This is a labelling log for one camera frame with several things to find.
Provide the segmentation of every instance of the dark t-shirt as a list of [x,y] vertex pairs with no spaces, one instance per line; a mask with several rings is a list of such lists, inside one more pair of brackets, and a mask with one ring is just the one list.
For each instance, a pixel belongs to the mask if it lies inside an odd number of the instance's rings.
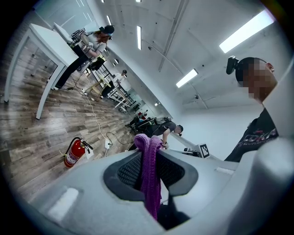
[[148,130],[148,137],[151,137],[152,135],[162,135],[164,133],[164,131],[166,131],[167,129],[170,129],[170,132],[174,131],[176,128],[176,124],[174,124],[173,122],[166,122],[164,124],[161,125],[152,125],[150,127],[147,128]]
[[258,150],[264,143],[277,137],[275,124],[267,110],[264,109],[259,118],[254,119],[248,126],[243,137],[225,161],[239,162],[244,153]]

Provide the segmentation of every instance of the ceiling pipe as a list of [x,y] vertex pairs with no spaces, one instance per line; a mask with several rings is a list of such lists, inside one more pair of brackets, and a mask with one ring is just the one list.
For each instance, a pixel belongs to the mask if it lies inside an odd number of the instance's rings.
[[162,54],[158,49],[156,49],[156,47],[154,47],[153,45],[151,45],[150,43],[148,43],[146,40],[142,39],[142,42],[146,42],[148,45],[150,45],[153,49],[155,49],[159,54],[161,54],[161,56],[166,59],[173,67],[175,67],[175,69],[181,74],[184,75],[184,73],[172,62],[170,61],[164,54]]
[[[146,40],[142,39],[143,42],[146,42],[148,45],[150,45],[152,48],[154,48],[159,54],[161,54],[161,56],[166,59],[173,67],[175,67],[175,69],[181,74],[184,75],[184,73],[172,62],[170,61],[168,58],[166,58],[166,56],[164,54],[162,54],[159,50],[157,50],[153,45],[151,45],[150,43],[148,43]],[[201,98],[200,94],[196,91],[195,87],[193,87],[193,89],[195,90],[196,94],[198,95],[199,99],[202,101],[204,107],[206,109],[208,109],[206,103],[204,102],[204,100]]]
[[[170,50],[171,43],[172,43],[172,41],[174,39],[175,33],[176,33],[177,29],[178,29],[179,23],[180,23],[180,21],[182,19],[182,16],[183,16],[183,14],[184,14],[184,12],[186,10],[186,7],[187,7],[188,3],[189,3],[189,0],[181,0],[181,2],[179,4],[178,11],[177,11],[177,13],[175,15],[175,19],[174,19],[173,25],[172,25],[171,30],[170,30],[169,38],[167,39],[167,43],[165,45],[165,49],[164,49],[164,52],[163,52],[164,57],[167,55],[167,53]],[[161,71],[163,65],[164,65],[164,59],[162,59],[161,62],[160,62],[160,65],[159,65],[159,68],[158,68],[159,71]]]

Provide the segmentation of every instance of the power strip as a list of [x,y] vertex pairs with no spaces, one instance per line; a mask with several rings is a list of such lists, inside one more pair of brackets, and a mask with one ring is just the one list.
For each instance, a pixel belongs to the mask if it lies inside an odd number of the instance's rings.
[[109,139],[105,139],[104,148],[109,149]]

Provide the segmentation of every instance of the woman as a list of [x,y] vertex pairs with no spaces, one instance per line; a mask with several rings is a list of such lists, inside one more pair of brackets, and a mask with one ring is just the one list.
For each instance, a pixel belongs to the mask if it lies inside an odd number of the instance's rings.
[[102,28],[102,30],[99,31],[89,32],[87,39],[93,44],[93,47],[89,49],[87,45],[84,45],[82,42],[80,42],[73,48],[74,52],[79,56],[79,58],[65,70],[54,89],[60,89],[66,83],[69,76],[80,65],[88,60],[97,58],[106,48],[107,41],[112,36],[113,32],[114,27],[112,25],[107,25],[105,28]]

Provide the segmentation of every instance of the desk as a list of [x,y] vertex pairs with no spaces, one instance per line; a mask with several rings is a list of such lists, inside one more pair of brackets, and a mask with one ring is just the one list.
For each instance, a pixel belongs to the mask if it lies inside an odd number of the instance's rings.
[[[56,24],[54,22],[54,25],[52,27],[52,30],[57,32],[62,38],[63,40],[65,40],[66,42],[69,42],[71,43],[73,40],[70,38],[69,34],[66,32],[66,30],[64,28],[62,28],[61,26],[59,26],[58,24]],[[37,53],[39,48],[36,49],[36,51],[33,53],[33,56]],[[45,67],[48,67],[49,64],[50,64],[51,60],[49,59],[47,62],[46,62],[46,65]],[[40,66],[40,63],[41,63],[41,60],[38,60],[38,62],[36,63],[36,65],[34,66],[32,72],[31,72],[31,75],[34,76],[37,72],[37,69],[39,68]]]
[[57,68],[55,69],[54,73],[51,76],[51,79],[47,83],[39,103],[36,118],[40,119],[50,88],[55,86],[63,72],[66,70],[66,68],[70,64],[72,64],[78,58],[78,56],[67,45],[67,43],[62,39],[62,37],[58,33],[47,28],[41,27],[39,25],[30,24],[29,29],[25,33],[23,39],[19,43],[13,55],[12,61],[8,69],[5,84],[5,102],[9,101],[12,75],[15,66],[17,65],[19,55],[28,39],[31,39],[32,42],[34,42],[55,64],[57,64]]
[[64,28],[62,28],[61,26],[59,26],[58,24],[56,24],[55,22],[54,22],[52,30],[58,32],[58,34],[63,38],[64,41],[66,41],[66,42],[73,41],[70,38],[70,35],[66,32],[66,30]]

